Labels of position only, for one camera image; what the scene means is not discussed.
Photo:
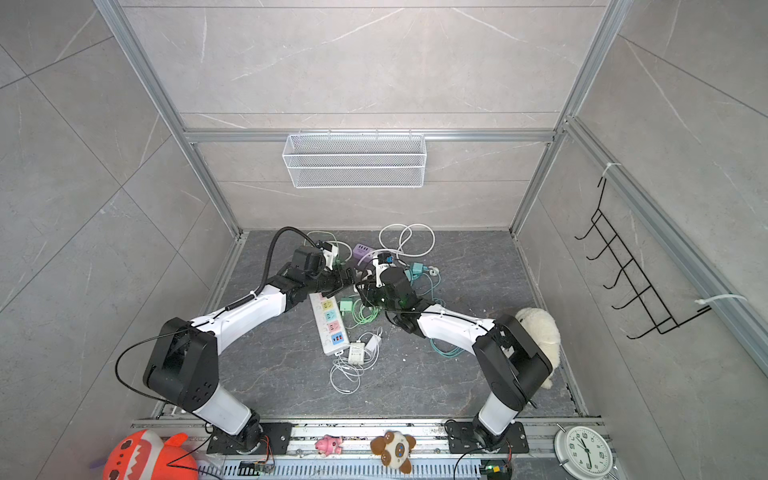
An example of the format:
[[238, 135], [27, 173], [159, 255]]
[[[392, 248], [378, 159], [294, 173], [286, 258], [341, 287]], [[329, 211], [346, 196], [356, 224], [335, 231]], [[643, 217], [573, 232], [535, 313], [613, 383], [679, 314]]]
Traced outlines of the white pastel power strip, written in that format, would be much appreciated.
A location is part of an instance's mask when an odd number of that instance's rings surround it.
[[324, 354], [332, 356], [343, 352], [350, 341], [336, 299], [320, 293], [310, 294], [309, 299]]

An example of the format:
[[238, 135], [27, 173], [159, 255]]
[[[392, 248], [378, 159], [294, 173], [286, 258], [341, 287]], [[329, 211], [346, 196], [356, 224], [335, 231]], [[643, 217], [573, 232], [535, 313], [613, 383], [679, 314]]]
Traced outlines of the green charger plug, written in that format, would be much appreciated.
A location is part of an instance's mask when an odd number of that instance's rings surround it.
[[354, 304], [351, 299], [343, 299], [339, 302], [339, 309], [342, 313], [351, 313], [354, 311]]

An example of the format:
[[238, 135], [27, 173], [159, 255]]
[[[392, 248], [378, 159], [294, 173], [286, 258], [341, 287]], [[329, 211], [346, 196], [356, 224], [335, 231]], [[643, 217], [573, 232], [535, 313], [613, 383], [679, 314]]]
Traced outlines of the white charger with cable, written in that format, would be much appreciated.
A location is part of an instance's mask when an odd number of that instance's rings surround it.
[[369, 355], [364, 347], [366, 343], [354, 342], [346, 354], [340, 355], [329, 370], [329, 383], [339, 394], [352, 395], [362, 385], [362, 377], [377, 364], [379, 351]]

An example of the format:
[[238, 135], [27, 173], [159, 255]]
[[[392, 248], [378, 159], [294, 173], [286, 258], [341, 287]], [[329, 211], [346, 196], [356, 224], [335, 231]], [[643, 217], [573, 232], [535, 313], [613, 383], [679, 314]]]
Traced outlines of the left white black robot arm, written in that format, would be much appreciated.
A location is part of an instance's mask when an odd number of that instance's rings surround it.
[[313, 240], [292, 226], [279, 229], [254, 290], [193, 320], [172, 318], [158, 335], [132, 346], [153, 345], [143, 374], [149, 391], [141, 395], [205, 421], [240, 452], [254, 451], [264, 437], [260, 416], [221, 385], [219, 356], [240, 337], [310, 295], [332, 298], [352, 286], [355, 277], [352, 268], [336, 264], [330, 243]]

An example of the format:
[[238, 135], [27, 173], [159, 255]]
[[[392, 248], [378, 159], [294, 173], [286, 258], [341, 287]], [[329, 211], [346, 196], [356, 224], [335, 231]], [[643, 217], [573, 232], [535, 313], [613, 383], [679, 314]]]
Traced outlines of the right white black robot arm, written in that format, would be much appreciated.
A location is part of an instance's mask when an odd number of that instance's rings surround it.
[[461, 438], [498, 449], [512, 424], [553, 373], [554, 365], [520, 321], [504, 314], [480, 319], [448, 310], [416, 293], [403, 266], [373, 260], [359, 268], [355, 289], [367, 306], [407, 333], [447, 342], [474, 355], [490, 394]]

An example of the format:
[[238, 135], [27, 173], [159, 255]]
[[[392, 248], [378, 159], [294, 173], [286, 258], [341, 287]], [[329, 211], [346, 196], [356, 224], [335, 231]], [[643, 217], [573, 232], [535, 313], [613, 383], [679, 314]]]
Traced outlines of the teal charger plug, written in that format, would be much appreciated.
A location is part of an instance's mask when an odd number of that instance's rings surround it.
[[419, 262], [413, 263], [405, 269], [406, 277], [411, 282], [419, 279], [427, 271], [428, 268]]

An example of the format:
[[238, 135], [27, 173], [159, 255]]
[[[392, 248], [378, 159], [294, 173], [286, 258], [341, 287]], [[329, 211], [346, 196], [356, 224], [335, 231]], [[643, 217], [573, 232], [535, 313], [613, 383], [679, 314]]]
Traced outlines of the purple power strip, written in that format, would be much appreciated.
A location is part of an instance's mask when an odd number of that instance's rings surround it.
[[374, 251], [375, 248], [358, 243], [352, 250], [351, 262], [355, 267], [364, 268], [372, 261], [373, 257], [375, 256]]

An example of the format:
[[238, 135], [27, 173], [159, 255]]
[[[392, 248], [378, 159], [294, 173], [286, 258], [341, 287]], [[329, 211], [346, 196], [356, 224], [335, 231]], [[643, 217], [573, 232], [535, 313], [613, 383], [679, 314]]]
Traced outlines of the brown white plush toy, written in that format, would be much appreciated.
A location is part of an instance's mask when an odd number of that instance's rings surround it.
[[370, 442], [371, 452], [379, 456], [382, 464], [402, 474], [411, 474], [413, 467], [410, 454], [417, 444], [416, 439], [399, 431], [386, 431]]

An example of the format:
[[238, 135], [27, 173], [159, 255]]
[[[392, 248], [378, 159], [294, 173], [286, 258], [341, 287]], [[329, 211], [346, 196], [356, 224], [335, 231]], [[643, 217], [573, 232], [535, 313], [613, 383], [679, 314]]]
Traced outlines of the white plush dog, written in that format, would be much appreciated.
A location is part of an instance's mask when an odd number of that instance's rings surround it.
[[561, 364], [561, 335], [550, 313], [540, 308], [523, 308], [515, 318], [546, 355], [553, 369], [557, 369]]

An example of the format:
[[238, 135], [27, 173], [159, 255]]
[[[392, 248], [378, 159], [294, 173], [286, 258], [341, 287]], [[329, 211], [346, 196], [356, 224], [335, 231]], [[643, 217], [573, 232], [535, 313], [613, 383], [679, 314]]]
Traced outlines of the small pink plush toy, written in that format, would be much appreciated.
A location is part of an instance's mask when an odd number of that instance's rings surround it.
[[324, 435], [315, 442], [316, 451], [325, 456], [340, 455], [343, 453], [343, 438]]

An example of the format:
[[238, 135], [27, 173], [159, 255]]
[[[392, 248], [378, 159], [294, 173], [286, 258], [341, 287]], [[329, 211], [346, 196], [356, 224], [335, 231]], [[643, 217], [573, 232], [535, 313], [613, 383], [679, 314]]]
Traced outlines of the white analog clock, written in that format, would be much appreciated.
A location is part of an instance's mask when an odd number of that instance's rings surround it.
[[554, 452], [560, 467], [574, 479], [616, 479], [610, 445], [592, 428], [559, 426]]

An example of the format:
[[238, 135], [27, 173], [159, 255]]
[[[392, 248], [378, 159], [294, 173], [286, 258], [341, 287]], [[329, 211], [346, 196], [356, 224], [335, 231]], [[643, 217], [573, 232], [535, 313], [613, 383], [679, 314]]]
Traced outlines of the red monster plush toy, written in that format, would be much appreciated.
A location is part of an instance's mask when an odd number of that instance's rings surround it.
[[188, 435], [163, 440], [152, 430], [123, 439], [110, 453], [103, 469], [105, 480], [199, 479], [195, 458], [183, 448]]

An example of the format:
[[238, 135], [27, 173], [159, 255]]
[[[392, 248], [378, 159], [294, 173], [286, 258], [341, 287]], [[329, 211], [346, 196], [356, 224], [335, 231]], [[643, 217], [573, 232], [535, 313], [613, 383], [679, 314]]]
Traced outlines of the black wall hook rack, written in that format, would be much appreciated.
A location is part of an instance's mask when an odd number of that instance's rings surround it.
[[659, 290], [646, 274], [641, 262], [631, 252], [617, 228], [606, 216], [602, 208], [602, 203], [606, 196], [606, 187], [607, 180], [600, 178], [597, 183], [599, 196], [596, 207], [589, 217], [589, 226], [583, 234], [575, 235], [574, 239], [579, 242], [585, 242], [591, 238], [598, 239], [601, 249], [595, 254], [586, 254], [586, 260], [594, 262], [607, 257], [611, 258], [618, 267], [614, 280], [611, 283], [604, 283], [602, 285], [604, 290], [614, 290], [621, 283], [625, 283], [630, 288], [631, 295], [623, 303], [612, 305], [611, 309], [619, 312], [638, 304], [642, 309], [644, 317], [650, 322], [649, 328], [634, 335], [627, 334], [626, 338], [628, 340], [639, 340], [651, 333], [666, 335], [710, 313], [712, 307], [707, 304], [699, 306], [693, 315], [684, 320], [678, 319], [672, 313], [660, 295]]

